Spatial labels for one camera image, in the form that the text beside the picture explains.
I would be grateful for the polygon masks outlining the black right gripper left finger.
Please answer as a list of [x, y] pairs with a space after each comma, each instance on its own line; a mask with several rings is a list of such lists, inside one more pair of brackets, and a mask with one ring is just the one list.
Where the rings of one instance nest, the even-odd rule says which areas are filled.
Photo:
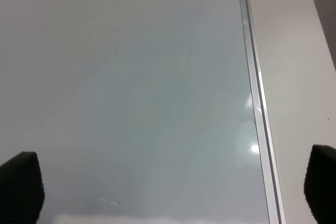
[[1, 223], [36, 223], [44, 200], [35, 152], [21, 152], [1, 165]]

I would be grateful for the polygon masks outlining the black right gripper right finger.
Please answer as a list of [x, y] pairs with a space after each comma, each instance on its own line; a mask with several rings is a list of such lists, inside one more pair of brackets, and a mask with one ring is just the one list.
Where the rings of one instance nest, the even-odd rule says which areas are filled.
[[312, 147], [304, 195], [317, 223], [335, 223], [335, 148]]

